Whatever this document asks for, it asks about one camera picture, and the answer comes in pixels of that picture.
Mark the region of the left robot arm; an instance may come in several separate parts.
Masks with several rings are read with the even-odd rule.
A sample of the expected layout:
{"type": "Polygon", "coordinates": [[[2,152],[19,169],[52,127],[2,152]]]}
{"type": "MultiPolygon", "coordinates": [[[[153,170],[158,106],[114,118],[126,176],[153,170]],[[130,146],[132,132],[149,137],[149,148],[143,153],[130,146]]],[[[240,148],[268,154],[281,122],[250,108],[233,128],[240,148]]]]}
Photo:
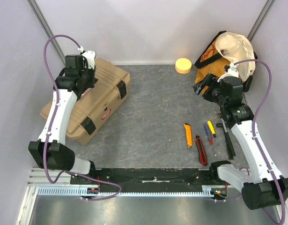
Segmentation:
{"type": "Polygon", "coordinates": [[[85,51],[81,54],[67,55],[66,66],[57,78],[53,78],[53,99],[46,124],[37,141],[31,141],[28,150],[51,184],[57,182],[50,175],[50,170],[59,170],[81,175],[81,179],[92,184],[97,173],[92,161],[78,158],[66,146],[66,129],[74,104],[82,94],[94,87],[96,53],[85,51]]]}

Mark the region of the tan plastic tool box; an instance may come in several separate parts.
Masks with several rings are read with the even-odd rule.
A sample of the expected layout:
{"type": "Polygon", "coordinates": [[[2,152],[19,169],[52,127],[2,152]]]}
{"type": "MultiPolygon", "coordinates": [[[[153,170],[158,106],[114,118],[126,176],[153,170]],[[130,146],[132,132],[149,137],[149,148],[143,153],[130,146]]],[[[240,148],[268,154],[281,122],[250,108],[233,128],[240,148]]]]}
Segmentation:
{"type": "Polygon", "coordinates": [[[95,59],[93,88],[85,90],[71,111],[67,137],[87,145],[129,94],[130,74],[102,58],[95,59]]]}

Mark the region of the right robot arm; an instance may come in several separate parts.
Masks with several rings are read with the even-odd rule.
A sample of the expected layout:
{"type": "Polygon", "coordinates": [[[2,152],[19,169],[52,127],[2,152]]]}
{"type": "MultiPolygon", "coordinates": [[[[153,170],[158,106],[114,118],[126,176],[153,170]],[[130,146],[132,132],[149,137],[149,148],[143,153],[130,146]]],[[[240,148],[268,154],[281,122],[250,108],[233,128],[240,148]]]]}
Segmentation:
{"type": "Polygon", "coordinates": [[[270,158],[257,125],[253,123],[251,108],[242,102],[242,80],[234,76],[217,77],[208,73],[199,87],[203,98],[220,107],[223,124],[231,130],[238,140],[251,170],[251,176],[239,171],[228,161],[211,164],[208,173],[213,184],[228,182],[241,192],[246,206],[260,209],[280,205],[288,198],[288,178],[285,178],[270,158]]]}

